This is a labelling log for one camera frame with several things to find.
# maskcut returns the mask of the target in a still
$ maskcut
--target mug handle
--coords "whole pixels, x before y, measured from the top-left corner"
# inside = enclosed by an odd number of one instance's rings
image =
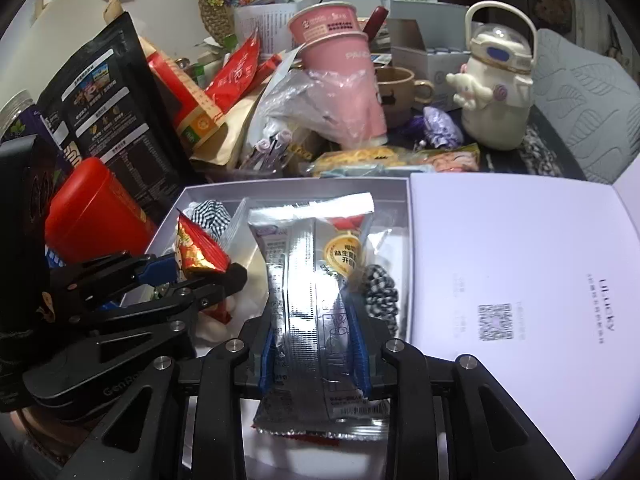
[[[416,96],[414,100],[421,105],[431,104],[433,101],[433,96],[436,93],[435,86],[431,81],[427,81],[426,79],[416,79],[414,80],[414,86],[428,86],[431,89],[431,94],[429,97],[418,97]]]

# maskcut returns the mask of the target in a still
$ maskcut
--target silver snack package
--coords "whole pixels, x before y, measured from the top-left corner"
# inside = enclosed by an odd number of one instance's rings
[[[342,299],[373,211],[371,195],[362,193],[249,212],[267,265],[276,347],[273,387],[254,419],[259,431],[386,437],[388,402],[364,399],[350,377],[350,327]]]

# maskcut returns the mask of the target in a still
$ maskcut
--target qr code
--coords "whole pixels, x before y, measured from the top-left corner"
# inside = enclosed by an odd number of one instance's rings
[[[513,339],[513,309],[511,303],[478,306],[480,341]]]

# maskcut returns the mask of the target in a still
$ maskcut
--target red plastic container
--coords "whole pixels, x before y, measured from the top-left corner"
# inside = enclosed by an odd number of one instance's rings
[[[99,158],[87,158],[51,200],[45,240],[66,264],[145,253],[156,226]]]

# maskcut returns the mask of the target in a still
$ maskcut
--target bottle handle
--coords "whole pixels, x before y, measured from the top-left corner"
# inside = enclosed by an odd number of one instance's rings
[[[517,9],[516,7],[510,6],[509,4],[505,4],[503,2],[486,0],[484,2],[473,4],[471,7],[469,7],[469,10],[466,12],[465,16],[466,48],[468,50],[471,50],[471,20],[474,14],[478,12],[478,10],[485,9],[487,7],[495,7],[497,9],[508,10],[509,12],[512,12],[513,14],[524,20],[524,22],[529,25],[529,28],[533,32],[533,54],[531,59],[531,68],[533,69],[533,67],[535,67],[536,65],[536,60],[538,59],[538,32],[536,30],[536,26],[520,9]]]

